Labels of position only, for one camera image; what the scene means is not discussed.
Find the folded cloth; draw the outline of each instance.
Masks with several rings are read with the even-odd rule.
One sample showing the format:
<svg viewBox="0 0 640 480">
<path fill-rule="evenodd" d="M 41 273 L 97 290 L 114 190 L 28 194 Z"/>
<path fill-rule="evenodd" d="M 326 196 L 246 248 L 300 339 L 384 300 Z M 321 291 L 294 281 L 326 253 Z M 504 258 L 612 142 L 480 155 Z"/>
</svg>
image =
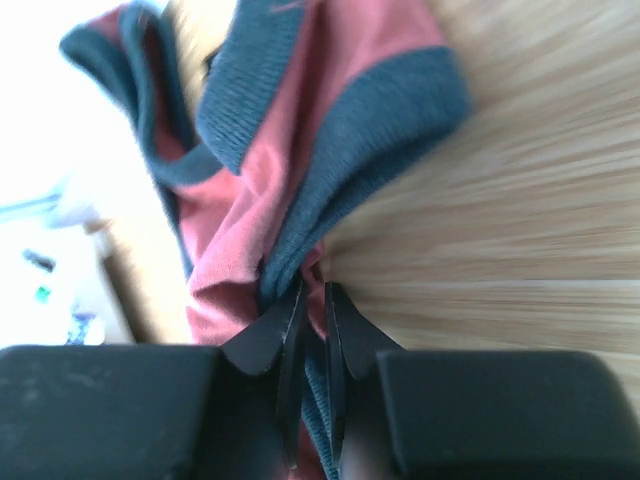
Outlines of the folded cloth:
<svg viewBox="0 0 640 480">
<path fill-rule="evenodd" d="M 189 126 L 169 25 L 124 6 L 61 43 L 129 114 L 183 247 L 198 343 L 222 344 L 298 269 L 316 333 L 306 362 L 299 478 L 331 465 L 322 236 L 446 138 L 469 111 L 423 0 L 240 0 Z"/>
</svg>

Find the garment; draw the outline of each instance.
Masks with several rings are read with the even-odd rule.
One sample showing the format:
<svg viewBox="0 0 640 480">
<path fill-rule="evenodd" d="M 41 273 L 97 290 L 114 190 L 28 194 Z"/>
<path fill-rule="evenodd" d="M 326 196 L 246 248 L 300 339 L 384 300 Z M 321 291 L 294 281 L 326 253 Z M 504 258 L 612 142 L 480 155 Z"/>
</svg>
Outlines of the garment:
<svg viewBox="0 0 640 480">
<path fill-rule="evenodd" d="M 240 0 L 189 125 L 170 26 L 123 6 L 62 52 L 129 114 L 183 250 L 198 343 L 222 344 L 301 269 L 310 339 L 303 418 L 327 478 L 322 237 L 469 111 L 422 0 Z M 300 478 L 322 478 L 301 433 Z"/>
</svg>

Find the wooden surface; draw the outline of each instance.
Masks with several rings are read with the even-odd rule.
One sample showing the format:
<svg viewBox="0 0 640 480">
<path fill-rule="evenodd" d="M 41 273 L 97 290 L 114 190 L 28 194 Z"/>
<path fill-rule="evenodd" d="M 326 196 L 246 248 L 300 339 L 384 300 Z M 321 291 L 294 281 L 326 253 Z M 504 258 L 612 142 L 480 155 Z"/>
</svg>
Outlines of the wooden surface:
<svg viewBox="0 0 640 480">
<path fill-rule="evenodd" d="M 327 278 L 408 347 L 597 352 L 640 410 L 640 3 L 429 3 L 477 112 L 334 230 Z M 193 111 L 233 1 L 171 8 Z M 131 227 L 150 322 L 182 322 L 157 261 L 170 243 Z M 180 325 L 156 339 L 184 340 Z"/>
</svg>

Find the cloth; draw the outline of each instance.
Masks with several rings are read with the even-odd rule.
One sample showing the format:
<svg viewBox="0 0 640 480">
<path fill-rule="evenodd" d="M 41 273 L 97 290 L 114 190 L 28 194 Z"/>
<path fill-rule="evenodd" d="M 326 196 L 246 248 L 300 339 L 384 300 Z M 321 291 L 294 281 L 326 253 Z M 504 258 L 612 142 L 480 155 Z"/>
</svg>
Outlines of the cloth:
<svg viewBox="0 0 640 480">
<path fill-rule="evenodd" d="M 194 340 L 220 345 L 309 284 L 314 326 L 295 478 L 331 466 L 322 237 L 452 133 L 469 111 L 452 52 L 422 0 L 241 0 L 196 126 L 170 25 L 140 5 L 79 26 L 62 52 L 129 114 L 183 248 Z"/>
</svg>

